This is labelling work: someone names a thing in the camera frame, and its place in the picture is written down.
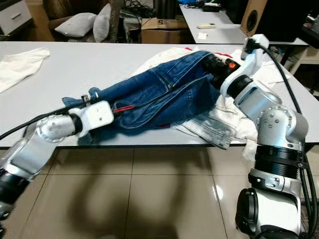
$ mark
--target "white paper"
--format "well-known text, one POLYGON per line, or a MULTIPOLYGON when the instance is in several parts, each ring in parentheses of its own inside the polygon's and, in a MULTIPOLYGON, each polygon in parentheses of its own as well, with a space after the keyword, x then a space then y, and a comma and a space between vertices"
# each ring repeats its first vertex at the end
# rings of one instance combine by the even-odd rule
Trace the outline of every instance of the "white paper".
POLYGON ((207 35, 208 34, 206 32, 199 32, 197 38, 201 40, 206 40, 207 35))

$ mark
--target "white pillow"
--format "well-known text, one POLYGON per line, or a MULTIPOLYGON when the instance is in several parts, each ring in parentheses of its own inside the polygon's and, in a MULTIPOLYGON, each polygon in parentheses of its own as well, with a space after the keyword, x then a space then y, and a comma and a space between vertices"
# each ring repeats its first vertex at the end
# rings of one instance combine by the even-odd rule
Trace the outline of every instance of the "white pillow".
POLYGON ((59 25, 55 30, 65 36, 83 37, 93 28, 95 18, 94 13, 79 13, 59 25))
POLYGON ((95 18, 93 35, 96 42, 102 42, 109 35, 111 5, 108 3, 95 18))

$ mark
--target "tiled floor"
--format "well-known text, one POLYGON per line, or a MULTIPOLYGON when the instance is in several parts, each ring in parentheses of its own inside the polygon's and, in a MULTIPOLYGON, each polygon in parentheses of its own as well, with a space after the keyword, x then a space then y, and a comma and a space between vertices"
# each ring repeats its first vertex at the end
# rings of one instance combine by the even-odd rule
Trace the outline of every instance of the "tiled floor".
MULTIPOLYGON (((5 238, 247 239, 234 223, 253 165, 242 150, 57 150, 5 222, 5 238)), ((308 156, 319 192, 319 146, 308 156)))

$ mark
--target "robotic arm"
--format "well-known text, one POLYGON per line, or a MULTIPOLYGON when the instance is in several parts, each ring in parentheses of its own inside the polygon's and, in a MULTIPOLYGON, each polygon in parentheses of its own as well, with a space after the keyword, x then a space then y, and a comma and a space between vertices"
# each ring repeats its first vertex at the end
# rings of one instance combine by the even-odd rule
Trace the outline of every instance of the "robotic arm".
POLYGON ((241 191, 235 221, 237 228, 250 238, 262 235, 266 239, 298 239, 302 184, 297 172, 302 166, 302 142, 308 123, 249 77, 261 65, 263 50, 249 49, 249 44, 256 43, 266 48, 269 45, 263 35, 250 38, 243 51, 250 53, 246 64, 229 75, 220 89, 224 96, 234 99, 234 104, 258 129, 255 168, 248 176, 252 188, 241 191))
MULTIPOLYGON (((252 43, 269 45, 263 35, 250 38, 242 54, 245 64, 239 67, 236 63, 235 71, 227 70, 227 60, 221 62, 214 56, 203 60, 209 70, 221 73, 215 74, 212 84, 220 88, 222 95, 232 97, 258 129, 255 168, 249 173, 252 188, 242 190, 239 195, 236 225, 250 238, 297 239, 301 231, 301 182, 297 171, 308 124, 301 114, 282 106, 279 97, 251 79, 260 68, 263 55, 262 49, 251 47, 252 43), (270 236, 265 234, 268 231, 272 233, 270 236)), ((113 120, 110 105, 101 101, 31 124, 25 137, 0 160, 0 220, 8 218, 18 197, 59 142, 71 135, 82 137, 113 120)))

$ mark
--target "sofa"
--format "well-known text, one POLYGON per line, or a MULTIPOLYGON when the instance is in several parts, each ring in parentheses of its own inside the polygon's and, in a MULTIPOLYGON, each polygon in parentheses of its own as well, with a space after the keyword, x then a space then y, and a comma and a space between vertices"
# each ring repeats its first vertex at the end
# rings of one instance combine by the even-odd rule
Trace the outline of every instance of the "sofa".
POLYGON ((108 3, 112 8, 110 30, 108 37, 103 42, 116 43, 120 11, 124 5, 123 0, 43 0, 43 7, 49 18, 48 27, 56 41, 95 42, 92 31, 89 31, 82 38, 70 38, 54 29, 78 13, 98 14, 108 3))

